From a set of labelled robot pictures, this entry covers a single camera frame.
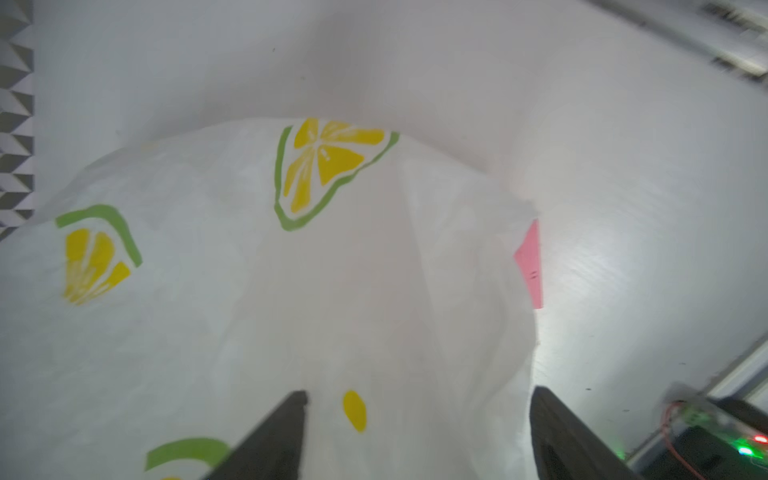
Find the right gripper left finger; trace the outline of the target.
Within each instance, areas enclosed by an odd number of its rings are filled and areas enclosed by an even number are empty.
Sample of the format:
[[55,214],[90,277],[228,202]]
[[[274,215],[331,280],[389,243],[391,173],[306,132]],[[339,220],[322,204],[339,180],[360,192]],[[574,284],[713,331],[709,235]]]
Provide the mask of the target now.
[[308,404],[306,391],[291,392],[204,479],[299,479]]

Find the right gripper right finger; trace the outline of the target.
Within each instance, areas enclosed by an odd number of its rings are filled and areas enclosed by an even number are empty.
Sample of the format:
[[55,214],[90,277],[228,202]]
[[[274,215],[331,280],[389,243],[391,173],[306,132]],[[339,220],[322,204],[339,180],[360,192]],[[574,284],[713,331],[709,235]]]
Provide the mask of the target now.
[[534,388],[531,442],[541,480],[636,480],[610,450],[550,389]]

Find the white plastic bag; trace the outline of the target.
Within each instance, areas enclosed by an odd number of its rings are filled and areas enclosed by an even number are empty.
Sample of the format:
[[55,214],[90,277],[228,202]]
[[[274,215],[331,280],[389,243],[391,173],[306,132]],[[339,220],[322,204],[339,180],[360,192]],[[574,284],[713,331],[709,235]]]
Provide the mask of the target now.
[[534,217],[325,119],[95,161],[1,243],[1,475],[202,478],[303,391],[304,479],[521,479]]

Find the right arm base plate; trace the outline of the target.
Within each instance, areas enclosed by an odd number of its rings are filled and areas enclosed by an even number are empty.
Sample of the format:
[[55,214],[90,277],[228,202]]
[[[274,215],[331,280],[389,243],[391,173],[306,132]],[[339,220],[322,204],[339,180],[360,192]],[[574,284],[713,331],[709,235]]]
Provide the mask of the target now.
[[642,479],[765,479],[767,410],[734,396],[674,394],[658,433],[627,464]]

